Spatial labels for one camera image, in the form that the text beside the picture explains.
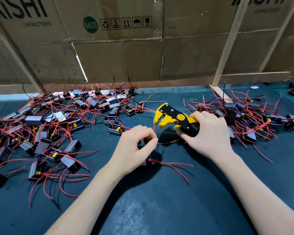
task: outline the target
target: hand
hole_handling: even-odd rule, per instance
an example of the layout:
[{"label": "hand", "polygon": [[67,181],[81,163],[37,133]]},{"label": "hand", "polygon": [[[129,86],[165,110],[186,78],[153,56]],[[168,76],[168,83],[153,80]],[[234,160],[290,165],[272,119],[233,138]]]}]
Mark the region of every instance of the hand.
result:
[{"label": "hand", "polygon": [[[137,143],[141,139],[144,139],[146,145],[139,150]],[[146,160],[149,154],[156,148],[157,142],[157,135],[152,128],[141,125],[135,126],[121,135],[119,143],[108,164],[120,176],[125,176]]]},{"label": "hand", "polygon": [[214,114],[206,111],[195,111],[190,115],[200,123],[200,130],[195,137],[190,137],[177,130],[181,136],[193,149],[204,156],[217,160],[218,157],[226,153],[232,153],[229,130],[224,118],[217,118]]}]

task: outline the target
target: green circular label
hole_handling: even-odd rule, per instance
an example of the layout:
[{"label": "green circular label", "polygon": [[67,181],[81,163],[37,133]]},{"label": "green circular label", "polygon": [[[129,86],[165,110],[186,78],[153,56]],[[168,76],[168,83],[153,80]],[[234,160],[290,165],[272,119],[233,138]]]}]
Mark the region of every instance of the green circular label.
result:
[{"label": "green circular label", "polygon": [[96,22],[96,20],[94,18],[92,18],[91,16],[87,16],[84,18],[84,28],[85,30],[87,30],[87,32],[89,33],[96,33],[98,30],[98,24]]}]

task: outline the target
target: forearm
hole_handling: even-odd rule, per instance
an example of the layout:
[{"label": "forearm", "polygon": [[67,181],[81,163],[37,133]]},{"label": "forearm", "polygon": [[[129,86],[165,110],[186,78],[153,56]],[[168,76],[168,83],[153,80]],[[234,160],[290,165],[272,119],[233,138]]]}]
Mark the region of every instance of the forearm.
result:
[{"label": "forearm", "polygon": [[294,211],[278,198],[235,153],[218,161],[259,234],[294,234]]},{"label": "forearm", "polygon": [[45,235],[89,235],[106,200],[120,179],[121,176],[114,173],[109,164],[105,165]]}]

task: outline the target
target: workbench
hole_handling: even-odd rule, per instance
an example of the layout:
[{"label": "workbench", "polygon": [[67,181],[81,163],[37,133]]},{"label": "workbench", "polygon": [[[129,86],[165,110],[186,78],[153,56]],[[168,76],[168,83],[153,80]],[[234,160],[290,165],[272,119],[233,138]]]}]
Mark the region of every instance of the workbench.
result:
[{"label": "workbench", "polygon": [[[280,94],[269,87],[263,84],[258,86],[258,89],[249,91],[250,97],[265,95],[263,100],[269,103],[275,103],[280,98]],[[231,96],[230,89],[246,93],[250,87],[226,86],[225,92]],[[166,101],[181,112],[188,112],[183,105],[183,99],[197,99],[202,102],[203,95],[205,99],[212,98],[209,87],[183,87],[143,89],[142,94],[137,95],[135,100],[146,100],[152,93],[154,95],[151,101]],[[10,114],[25,103],[0,102],[0,117]],[[160,105],[161,103],[146,103],[145,107],[156,110]],[[294,115],[294,103],[282,98],[278,113],[282,116]],[[153,127],[153,112],[132,117],[121,114],[119,117],[131,127],[139,124]],[[174,132],[173,126],[167,126],[160,132]],[[294,131],[281,129],[276,135],[278,140],[256,141],[257,148],[273,163],[259,155],[252,145],[246,149],[235,140],[232,147],[256,176],[294,210]],[[119,136],[108,133],[108,126],[103,124],[103,117],[98,117],[96,125],[86,125],[85,129],[75,132],[73,138],[82,143],[81,151],[99,149],[96,153],[82,153],[76,157],[90,169],[89,174],[93,177],[109,161],[119,140]],[[177,138],[174,134],[160,134],[159,142],[170,142]],[[17,149],[13,158],[21,158],[24,155],[22,149]],[[182,140],[157,145],[151,157],[162,162],[193,165],[181,165],[179,168],[189,184],[176,170],[167,166],[138,168],[125,176],[115,187],[92,234],[256,233],[228,180],[211,160],[192,150]],[[25,165],[30,163],[8,162],[0,173],[5,174]],[[84,169],[79,173],[88,174]],[[38,184],[33,193],[32,208],[29,209],[28,199],[33,183],[27,181],[27,176],[28,170],[17,173],[0,189],[0,235],[42,235],[75,200],[59,192],[58,182],[48,181],[47,193],[55,196],[55,202],[44,195],[42,184]],[[65,183],[64,189],[67,193],[79,195],[90,181],[91,179]]]}]

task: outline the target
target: left hand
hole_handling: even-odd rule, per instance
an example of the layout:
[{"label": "left hand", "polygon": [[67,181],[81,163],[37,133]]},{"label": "left hand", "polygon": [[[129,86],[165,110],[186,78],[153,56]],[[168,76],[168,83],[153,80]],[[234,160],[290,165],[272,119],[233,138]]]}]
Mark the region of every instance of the left hand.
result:
[{"label": "left hand", "polygon": [[[141,139],[144,139],[146,145],[139,150],[137,143]],[[157,142],[157,135],[152,128],[141,125],[135,126],[121,135],[108,165],[112,167],[112,170],[119,173],[120,176],[125,176],[146,160],[149,154],[156,148]]]}]

